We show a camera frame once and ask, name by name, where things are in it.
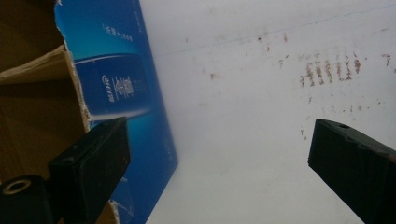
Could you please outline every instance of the white surface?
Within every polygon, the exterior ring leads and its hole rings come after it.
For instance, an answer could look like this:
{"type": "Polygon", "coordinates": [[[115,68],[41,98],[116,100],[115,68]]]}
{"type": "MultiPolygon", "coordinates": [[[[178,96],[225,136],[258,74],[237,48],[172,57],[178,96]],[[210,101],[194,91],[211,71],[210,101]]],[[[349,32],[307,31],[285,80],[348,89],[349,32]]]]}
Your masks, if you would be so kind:
{"type": "Polygon", "coordinates": [[[396,148],[396,1],[141,5],[180,160],[148,223],[361,223],[307,157],[316,118],[396,148]]]}

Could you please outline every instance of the stain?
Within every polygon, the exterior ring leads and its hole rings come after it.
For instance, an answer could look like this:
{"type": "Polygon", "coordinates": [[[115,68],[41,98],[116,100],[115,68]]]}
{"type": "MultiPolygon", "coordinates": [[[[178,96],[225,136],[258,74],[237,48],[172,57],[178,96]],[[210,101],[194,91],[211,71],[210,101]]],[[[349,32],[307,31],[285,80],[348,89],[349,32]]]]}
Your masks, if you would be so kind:
{"type": "Polygon", "coordinates": [[[330,66],[329,60],[326,60],[324,64],[325,64],[326,75],[329,78],[330,83],[332,83],[332,67],[330,66]]]}
{"type": "Polygon", "coordinates": [[[301,87],[303,88],[305,86],[305,78],[303,76],[301,76],[300,83],[301,87]]]}
{"type": "Polygon", "coordinates": [[[283,67],[283,60],[279,60],[279,68],[282,68],[283,67]]]}
{"type": "Polygon", "coordinates": [[[359,60],[355,60],[355,71],[356,71],[356,74],[358,74],[359,73],[359,71],[361,70],[361,63],[359,62],[359,60]]]}
{"type": "Polygon", "coordinates": [[[387,58],[387,66],[388,66],[389,62],[390,62],[390,55],[389,54],[382,54],[382,57],[387,58]]]}
{"type": "Polygon", "coordinates": [[[341,72],[342,72],[341,64],[340,64],[340,63],[337,63],[337,75],[338,75],[338,80],[344,81],[344,79],[341,77],[341,72]]]}
{"type": "Polygon", "coordinates": [[[347,75],[346,80],[352,79],[352,78],[350,77],[350,76],[352,75],[352,73],[350,72],[350,69],[349,69],[349,62],[346,62],[346,75],[347,75]]]}
{"type": "Polygon", "coordinates": [[[221,78],[221,76],[216,75],[216,74],[214,74],[214,73],[210,74],[210,79],[214,80],[214,79],[216,79],[216,78],[221,78]]]}
{"type": "Polygon", "coordinates": [[[314,73],[312,72],[311,66],[312,63],[308,63],[306,65],[306,76],[309,78],[309,81],[311,82],[311,86],[315,86],[315,81],[314,81],[314,73]]]}
{"type": "Polygon", "coordinates": [[[321,69],[320,69],[320,60],[318,59],[319,55],[317,55],[317,60],[315,61],[315,66],[316,66],[316,71],[317,71],[317,75],[319,78],[319,85],[323,85],[324,81],[323,81],[323,75],[321,74],[321,69]]]}

